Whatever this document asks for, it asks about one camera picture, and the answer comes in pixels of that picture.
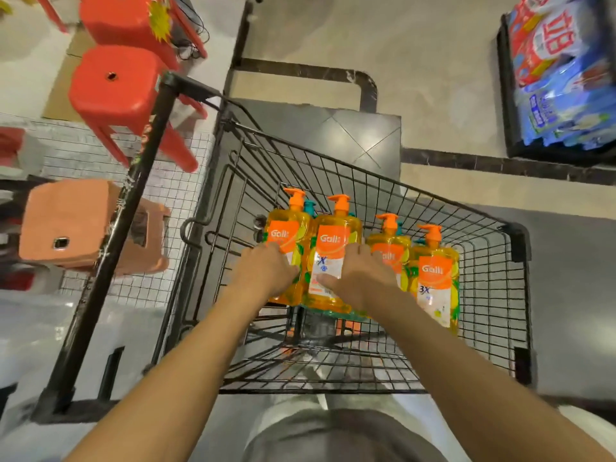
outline hand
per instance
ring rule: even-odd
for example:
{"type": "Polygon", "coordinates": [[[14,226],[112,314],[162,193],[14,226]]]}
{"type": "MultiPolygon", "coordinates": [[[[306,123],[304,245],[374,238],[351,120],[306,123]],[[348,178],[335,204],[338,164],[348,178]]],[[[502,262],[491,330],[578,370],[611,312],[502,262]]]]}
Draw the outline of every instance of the hand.
{"type": "Polygon", "coordinates": [[[299,267],[289,264],[277,244],[261,243],[255,248],[242,251],[240,261],[233,269],[229,287],[241,289],[265,303],[268,298],[284,292],[298,273],[299,267]]]}
{"type": "Polygon", "coordinates": [[[382,253],[380,251],[371,253],[367,244],[357,243],[348,244],[345,248],[340,279],[329,274],[318,274],[317,281],[323,287],[332,290],[353,309],[360,311],[368,310],[364,294],[366,285],[369,287],[376,281],[381,285],[398,286],[393,269],[383,264],[382,253]]]}

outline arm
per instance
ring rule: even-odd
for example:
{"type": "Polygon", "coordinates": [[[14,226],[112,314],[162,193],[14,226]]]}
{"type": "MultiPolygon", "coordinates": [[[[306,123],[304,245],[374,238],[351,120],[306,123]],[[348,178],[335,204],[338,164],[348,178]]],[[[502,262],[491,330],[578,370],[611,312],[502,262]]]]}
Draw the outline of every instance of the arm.
{"type": "Polygon", "coordinates": [[[588,434],[430,318],[370,248],[349,245],[319,282],[396,340],[474,462],[614,462],[588,434]]]}
{"type": "Polygon", "coordinates": [[[206,318],[81,440],[67,462],[188,460],[250,321],[296,276],[297,267],[289,266],[277,245],[244,250],[231,284],[206,318]]]}

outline orange pump cap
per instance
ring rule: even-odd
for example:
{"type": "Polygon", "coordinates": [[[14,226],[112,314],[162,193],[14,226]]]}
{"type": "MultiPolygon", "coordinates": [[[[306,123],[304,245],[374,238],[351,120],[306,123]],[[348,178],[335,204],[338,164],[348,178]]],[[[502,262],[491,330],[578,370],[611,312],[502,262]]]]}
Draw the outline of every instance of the orange pump cap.
{"type": "Polygon", "coordinates": [[[443,228],[440,225],[426,224],[426,225],[418,225],[421,230],[427,230],[424,238],[427,241],[441,241],[443,236],[441,235],[441,229],[443,228]]]}
{"type": "Polygon", "coordinates": [[[334,194],[333,196],[328,196],[327,199],[329,201],[335,201],[334,210],[344,210],[349,212],[349,200],[350,196],[346,194],[334,194]]]}
{"type": "Polygon", "coordinates": [[[304,210],[304,190],[298,188],[285,188],[285,191],[291,195],[289,199],[289,207],[291,209],[304,210]]]}
{"type": "Polygon", "coordinates": [[[398,230],[398,224],[396,223],[396,219],[398,218],[397,214],[379,214],[376,218],[383,220],[383,228],[398,230]]]}

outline forearm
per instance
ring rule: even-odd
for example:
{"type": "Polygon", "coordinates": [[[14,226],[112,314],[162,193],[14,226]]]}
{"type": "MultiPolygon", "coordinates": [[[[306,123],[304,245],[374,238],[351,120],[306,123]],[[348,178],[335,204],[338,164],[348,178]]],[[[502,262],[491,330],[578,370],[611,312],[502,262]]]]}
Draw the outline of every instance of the forearm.
{"type": "Polygon", "coordinates": [[[80,442],[66,459],[183,461],[216,401],[237,344],[265,303],[226,291],[207,317],[80,442]],[[255,308],[246,308],[254,304],[255,308]]]}
{"type": "Polygon", "coordinates": [[[475,462],[612,461],[598,443],[425,314],[396,287],[366,285],[375,316],[475,462]]]}

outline teal pump cap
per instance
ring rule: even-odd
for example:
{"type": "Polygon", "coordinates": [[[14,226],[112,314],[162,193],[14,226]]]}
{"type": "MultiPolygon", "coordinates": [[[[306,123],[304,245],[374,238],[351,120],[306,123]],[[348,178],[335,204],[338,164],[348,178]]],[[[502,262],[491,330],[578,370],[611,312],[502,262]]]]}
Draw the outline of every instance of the teal pump cap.
{"type": "Polygon", "coordinates": [[[314,210],[315,205],[316,205],[316,202],[311,201],[311,200],[305,200],[304,201],[304,212],[310,215],[310,217],[317,217],[317,211],[314,210]]]}

